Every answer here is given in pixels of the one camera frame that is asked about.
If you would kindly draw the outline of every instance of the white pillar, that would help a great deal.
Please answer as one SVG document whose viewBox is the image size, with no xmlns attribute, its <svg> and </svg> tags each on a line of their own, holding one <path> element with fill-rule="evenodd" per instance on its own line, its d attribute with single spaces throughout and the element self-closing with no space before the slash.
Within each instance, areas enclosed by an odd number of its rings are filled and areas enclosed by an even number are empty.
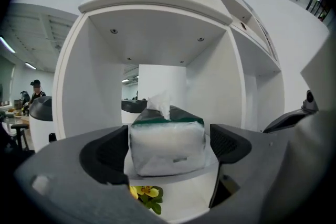
<svg viewBox="0 0 336 224">
<path fill-rule="evenodd" d="M 139 65 L 138 100 L 167 91 L 170 105 L 186 109 L 186 69 L 176 66 Z"/>
</svg>

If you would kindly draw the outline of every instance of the tissue box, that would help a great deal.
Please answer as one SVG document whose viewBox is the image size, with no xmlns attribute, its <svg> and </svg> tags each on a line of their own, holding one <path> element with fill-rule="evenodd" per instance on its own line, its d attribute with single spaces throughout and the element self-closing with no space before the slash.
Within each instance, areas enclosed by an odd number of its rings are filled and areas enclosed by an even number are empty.
<svg viewBox="0 0 336 224">
<path fill-rule="evenodd" d="M 170 106 L 170 120 L 145 109 L 131 125 L 130 150 L 140 176 L 188 173 L 205 165 L 203 119 Z"/>
</svg>

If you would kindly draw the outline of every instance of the fluorescent light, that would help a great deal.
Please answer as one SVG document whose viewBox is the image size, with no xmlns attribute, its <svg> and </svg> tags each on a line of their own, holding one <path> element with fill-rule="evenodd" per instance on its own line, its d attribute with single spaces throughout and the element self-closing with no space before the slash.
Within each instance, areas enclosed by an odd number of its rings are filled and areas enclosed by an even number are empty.
<svg viewBox="0 0 336 224">
<path fill-rule="evenodd" d="M 15 53 L 15 50 L 13 50 L 10 45 L 8 45 L 8 43 L 5 41 L 5 39 L 3 37 L 0 37 L 0 40 L 1 40 L 2 44 L 6 47 L 7 50 L 9 50 L 13 54 Z"/>
<path fill-rule="evenodd" d="M 30 68 L 36 70 L 36 67 L 33 67 L 29 62 L 26 62 L 25 64 L 26 64 L 26 66 L 28 66 L 28 67 L 30 67 Z"/>
</svg>

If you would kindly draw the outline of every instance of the yellow flower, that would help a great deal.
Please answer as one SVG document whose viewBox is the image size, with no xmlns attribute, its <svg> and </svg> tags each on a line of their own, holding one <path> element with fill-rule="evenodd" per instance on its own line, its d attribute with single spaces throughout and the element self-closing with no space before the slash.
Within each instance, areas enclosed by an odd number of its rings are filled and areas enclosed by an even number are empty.
<svg viewBox="0 0 336 224">
<path fill-rule="evenodd" d="M 140 195 L 147 194 L 149 197 L 156 197 L 159 195 L 159 191 L 156 188 L 152 188 L 151 186 L 138 186 L 135 187 L 136 192 Z"/>
<path fill-rule="evenodd" d="M 135 187 L 130 186 L 130 192 L 133 195 L 135 199 L 138 199 L 138 193 L 136 191 L 137 189 Z"/>
</svg>

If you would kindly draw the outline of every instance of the green leaf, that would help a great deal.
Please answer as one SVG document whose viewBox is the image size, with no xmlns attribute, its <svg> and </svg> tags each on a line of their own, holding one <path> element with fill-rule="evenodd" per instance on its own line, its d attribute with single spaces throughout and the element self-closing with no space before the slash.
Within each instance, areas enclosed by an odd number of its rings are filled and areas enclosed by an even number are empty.
<svg viewBox="0 0 336 224">
<path fill-rule="evenodd" d="M 148 208 L 148 209 L 151 209 L 153 207 L 153 203 L 151 201 L 147 202 L 147 204 L 145 204 L 145 206 Z"/>
<path fill-rule="evenodd" d="M 162 201 L 162 198 L 160 198 L 159 196 L 155 197 L 152 199 L 152 202 L 157 202 L 159 204 L 161 204 L 163 201 Z"/>
<path fill-rule="evenodd" d="M 158 215 L 161 215 L 161 206 L 159 204 L 153 204 L 152 209 L 155 213 L 157 213 Z"/>
<path fill-rule="evenodd" d="M 148 195 L 147 194 L 140 195 L 140 199 L 142 200 L 142 202 L 144 204 L 147 204 L 147 202 L 148 202 Z"/>
<path fill-rule="evenodd" d="M 159 195 L 157 197 L 162 198 L 162 196 L 163 196 L 163 189 L 160 188 L 160 187 L 158 187 L 158 186 L 153 186 L 153 188 L 156 188 L 159 191 Z"/>
</svg>

